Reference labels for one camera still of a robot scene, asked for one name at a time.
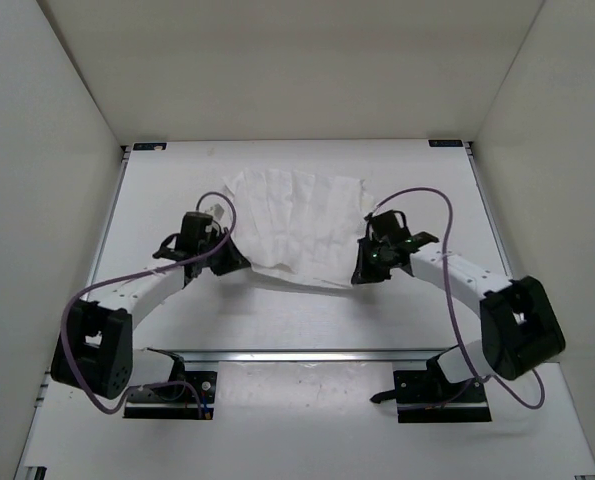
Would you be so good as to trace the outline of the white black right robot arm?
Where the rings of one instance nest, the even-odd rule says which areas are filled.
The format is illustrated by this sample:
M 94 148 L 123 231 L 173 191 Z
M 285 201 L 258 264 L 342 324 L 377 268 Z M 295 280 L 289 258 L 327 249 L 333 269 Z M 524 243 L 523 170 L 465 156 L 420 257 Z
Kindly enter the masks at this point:
M 431 358 L 426 391 L 448 400 L 462 382 L 489 376 L 514 381 L 553 359 L 566 340 L 542 283 L 534 277 L 512 279 L 484 269 L 449 252 L 427 233 L 411 234 L 400 211 L 368 215 L 358 242 L 358 258 L 351 282 L 376 284 L 394 269 L 441 289 L 452 308 L 460 302 L 478 318 L 480 336 Z

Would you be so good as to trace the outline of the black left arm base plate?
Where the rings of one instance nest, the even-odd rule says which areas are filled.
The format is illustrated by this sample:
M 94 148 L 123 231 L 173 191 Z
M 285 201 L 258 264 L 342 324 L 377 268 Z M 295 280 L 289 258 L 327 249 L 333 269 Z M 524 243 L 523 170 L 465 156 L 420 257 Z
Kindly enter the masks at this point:
M 175 352 L 145 349 L 135 356 L 131 383 L 137 390 L 127 396 L 123 417 L 210 421 L 217 381 L 215 364 L 187 363 Z

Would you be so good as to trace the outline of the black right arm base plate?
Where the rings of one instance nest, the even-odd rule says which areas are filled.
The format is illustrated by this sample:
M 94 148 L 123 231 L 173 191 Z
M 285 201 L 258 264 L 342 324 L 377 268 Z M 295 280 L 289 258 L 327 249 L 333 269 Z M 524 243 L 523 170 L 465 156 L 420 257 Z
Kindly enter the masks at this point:
M 373 404 L 396 403 L 400 424 L 488 423 L 492 416 L 484 387 L 472 380 L 451 384 L 429 370 L 396 370 L 394 387 L 374 394 Z

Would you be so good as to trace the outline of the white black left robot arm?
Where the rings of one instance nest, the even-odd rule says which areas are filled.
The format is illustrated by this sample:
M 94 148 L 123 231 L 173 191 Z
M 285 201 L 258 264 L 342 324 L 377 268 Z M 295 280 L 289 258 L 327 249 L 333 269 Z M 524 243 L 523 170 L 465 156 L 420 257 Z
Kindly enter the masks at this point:
M 203 270 L 223 276 L 249 267 L 227 230 L 203 232 L 189 243 L 169 235 L 139 277 L 127 276 L 101 299 L 75 299 L 60 329 L 67 340 L 57 342 L 51 379 L 108 400 L 143 384 L 165 398 L 180 395 L 186 385 L 180 361 L 164 351 L 136 350 L 133 331 Z

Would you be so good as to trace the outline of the white pleated skirt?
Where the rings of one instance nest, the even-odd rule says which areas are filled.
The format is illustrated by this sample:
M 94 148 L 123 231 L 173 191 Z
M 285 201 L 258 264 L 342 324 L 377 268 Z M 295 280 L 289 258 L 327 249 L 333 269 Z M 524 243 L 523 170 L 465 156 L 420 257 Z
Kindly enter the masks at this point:
M 324 289 L 349 289 L 375 206 L 364 181 L 278 169 L 224 179 L 235 206 L 232 238 L 254 273 Z

